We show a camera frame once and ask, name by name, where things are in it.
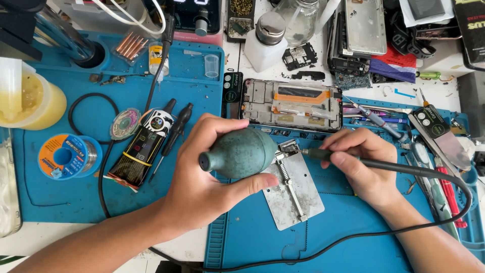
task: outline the blue screwdriver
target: blue screwdriver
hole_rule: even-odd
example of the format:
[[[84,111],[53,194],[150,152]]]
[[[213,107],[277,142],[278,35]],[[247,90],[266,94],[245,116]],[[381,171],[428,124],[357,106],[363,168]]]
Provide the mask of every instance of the blue screwdriver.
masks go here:
[[[389,127],[389,125],[385,121],[383,121],[382,118],[380,118],[378,115],[374,114],[371,110],[364,108],[363,106],[353,102],[351,99],[345,97],[344,95],[342,95],[342,96],[344,98],[348,99],[352,103],[353,107],[359,109],[362,112],[362,115],[364,117],[370,119],[372,122],[375,123],[375,125],[377,125],[377,126],[381,127],[382,129],[388,131],[389,134],[391,134],[393,137],[395,137],[397,139],[397,141],[399,141],[400,143],[403,143],[407,140],[407,134],[396,132],[394,129]]]

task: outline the temperature display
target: temperature display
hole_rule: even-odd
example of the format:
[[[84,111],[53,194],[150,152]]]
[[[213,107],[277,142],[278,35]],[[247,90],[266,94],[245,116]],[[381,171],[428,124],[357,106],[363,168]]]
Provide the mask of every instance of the temperature display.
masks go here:
[[[175,2],[179,2],[179,3],[184,3],[186,0],[174,0]],[[207,5],[209,4],[209,0],[194,0],[194,3],[196,3],[197,5]]]

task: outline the metal pump lid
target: metal pump lid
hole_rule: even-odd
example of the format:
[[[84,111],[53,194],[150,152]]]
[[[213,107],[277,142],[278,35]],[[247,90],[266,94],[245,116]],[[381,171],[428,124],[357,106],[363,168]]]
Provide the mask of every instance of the metal pump lid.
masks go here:
[[[256,38],[265,46],[275,46],[281,42],[286,31],[286,22],[280,14],[267,12],[256,24]]]

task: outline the blue tray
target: blue tray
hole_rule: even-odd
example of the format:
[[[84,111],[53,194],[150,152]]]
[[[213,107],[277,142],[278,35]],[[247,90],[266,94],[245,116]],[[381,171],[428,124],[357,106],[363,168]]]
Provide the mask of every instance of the blue tray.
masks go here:
[[[84,32],[83,35],[100,43],[106,52],[121,39],[116,34]],[[114,83],[100,86],[88,81],[91,73],[107,75],[143,74],[148,71],[148,53],[130,67],[123,60],[107,54],[104,62],[96,68],[83,69],[72,63],[65,55],[39,43],[43,51],[40,63],[30,63],[49,82],[57,85],[67,97],[67,108],[80,96],[99,92],[111,97],[120,111],[133,107],[143,110],[153,76],[127,77],[125,84]],[[184,55],[183,50],[202,52],[203,55]],[[204,55],[216,54],[221,60],[219,77],[204,76]],[[170,73],[155,88],[151,107],[164,107],[171,98],[177,100],[173,115],[177,116],[187,103],[194,104],[192,118],[186,125],[186,138],[200,115],[205,112],[221,113],[224,51],[214,45],[174,41],[170,49]],[[109,128],[114,119],[110,104],[103,98],[91,97],[82,101],[74,112],[74,123],[85,135],[96,140],[109,140]],[[66,181],[56,181],[43,175],[37,164],[37,155],[42,144],[51,136],[60,133],[74,134],[67,121],[67,111],[59,122],[41,131],[14,130],[14,157],[22,218],[26,222],[72,222],[97,223],[105,219],[98,199],[97,178],[88,176]],[[106,165],[113,166],[128,141],[115,144]],[[179,138],[173,151],[164,159],[154,180],[134,193],[111,180],[104,180],[104,196],[111,215],[124,214],[146,206],[164,196],[170,186],[177,150],[182,144]],[[107,145],[102,145],[106,152]]]
[[[413,108],[419,107],[352,98],[357,103],[375,104],[386,107]],[[440,114],[450,122],[455,118],[468,128],[465,114],[439,110]],[[350,124],[350,119],[344,120],[344,126],[357,127]],[[368,127],[385,140],[393,143],[398,149],[398,163],[407,164],[400,143],[395,142],[384,130]],[[405,132],[403,124],[398,131]],[[319,147],[325,134],[307,134],[293,130],[275,130],[271,133],[273,139],[284,142],[297,139],[300,148]],[[262,192],[254,194],[237,204],[228,213],[219,217],[209,225],[205,266],[209,268],[229,268],[248,263],[282,259],[304,258],[320,251],[333,241],[354,233],[378,232],[389,230],[382,217],[367,203],[354,196],[352,188],[345,176],[336,167],[322,170],[316,160],[305,158],[310,174],[315,182],[320,197],[325,205],[325,211],[308,221],[291,228],[279,231]],[[224,183],[231,180],[219,177]],[[409,179],[412,175],[398,173],[396,185],[407,200],[427,219],[433,221],[431,212],[419,187],[414,187],[410,194]],[[482,262],[484,259],[484,235],[481,225],[479,206],[466,215],[469,227],[459,229],[463,244],[472,250]],[[411,272],[411,266],[405,252],[395,236],[380,236],[356,238],[345,241],[320,257],[294,265],[274,264],[253,267],[240,272]]]

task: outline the black screwdriver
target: black screwdriver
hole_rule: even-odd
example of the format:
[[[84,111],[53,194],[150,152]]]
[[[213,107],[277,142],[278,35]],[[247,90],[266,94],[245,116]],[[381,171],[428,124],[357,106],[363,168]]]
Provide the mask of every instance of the black screwdriver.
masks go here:
[[[162,163],[163,158],[166,157],[172,150],[172,147],[174,146],[178,136],[183,133],[185,124],[187,124],[190,117],[192,116],[193,106],[194,105],[189,102],[189,104],[185,108],[183,108],[180,114],[178,115],[177,121],[175,121],[174,126],[172,126],[172,130],[171,130],[172,132],[170,133],[170,136],[167,139],[167,143],[162,149],[162,158],[160,158],[160,161],[158,162],[157,167],[153,171],[153,174],[151,175],[148,183],[152,181],[153,177],[155,176],[155,173],[158,170],[158,167],[160,167],[160,163]]]

